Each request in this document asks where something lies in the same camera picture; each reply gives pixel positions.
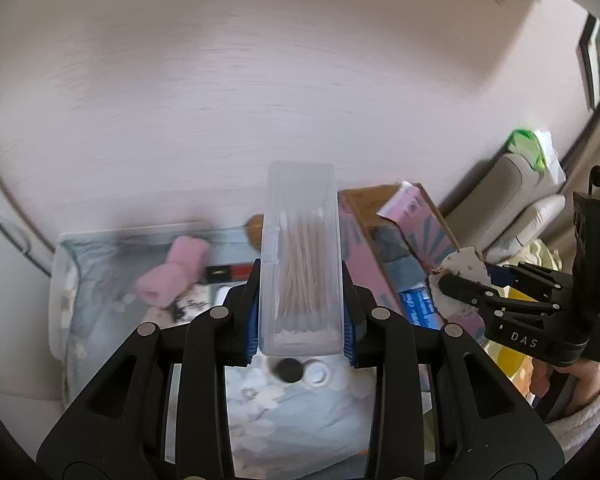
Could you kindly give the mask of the right hand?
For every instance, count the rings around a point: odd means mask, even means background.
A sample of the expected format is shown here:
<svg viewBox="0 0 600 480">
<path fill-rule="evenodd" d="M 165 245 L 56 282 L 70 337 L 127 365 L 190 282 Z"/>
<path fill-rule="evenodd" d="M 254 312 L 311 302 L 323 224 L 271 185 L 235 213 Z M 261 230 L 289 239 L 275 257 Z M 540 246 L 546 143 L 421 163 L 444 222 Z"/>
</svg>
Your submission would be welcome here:
<svg viewBox="0 0 600 480">
<path fill-rule="evenodd" d="M 529 389 L 538 399 L 536 411 L 546 422 L 557 422 L 586 408 L 600 394 L 600 363 L 579 360 L 554 367 L 533 359 Z"/>
</svg>

